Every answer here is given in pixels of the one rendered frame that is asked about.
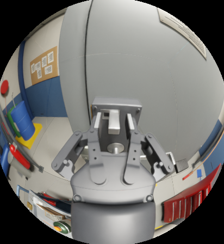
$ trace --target cork board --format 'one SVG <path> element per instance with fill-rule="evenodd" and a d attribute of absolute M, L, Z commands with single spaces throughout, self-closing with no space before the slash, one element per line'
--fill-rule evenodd
<path fill-rule="evenodd" d="M 57 46 L 30 62 L 32 85 L 58 76 Z"/>

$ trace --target paper note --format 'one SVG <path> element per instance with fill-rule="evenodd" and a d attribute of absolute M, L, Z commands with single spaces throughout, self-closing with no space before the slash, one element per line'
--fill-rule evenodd
<path fill-rule="evenodd" d="M 180 32 L 181 35 L 186 37 L 200 51 L 204 58 L 207 58 L 205 45 L 190 28 L 188 28 L 184 23 L 175 18 L 173 15 L 163 11 L 162 9 L 157 9 L 160 21 L 162 23 L 165 23 L 166 25 Z"/>
<path fill-rule="evenodd" d="M 41 62 L 38 62 L 35 64 L 35 70 L 38 70 L 41 68 Z"/>
<path fill-rule="evenodd" d="M 48 53 L 48 64 L 54 61 L 54 52 Z"/>
<path fill-rule="evenodd" d="M 37 70 L 37 74 L 38 74 L 38 79 L 42 78 L 41 68 Z"/>
<path fill-rule="evenodd" d="M 52 65 L 45 67 L 45 75 L 52 73 Z"/>
<path fill-rule="evenodd" d="M 42 68 L 47 65 L 47 56 L 42 58 Z"/>
<path fill-rule="evenodd" d="M 32 74 L 35 72 L 35 64 L 31 65 L 31 72 L 32 72 Z"/>

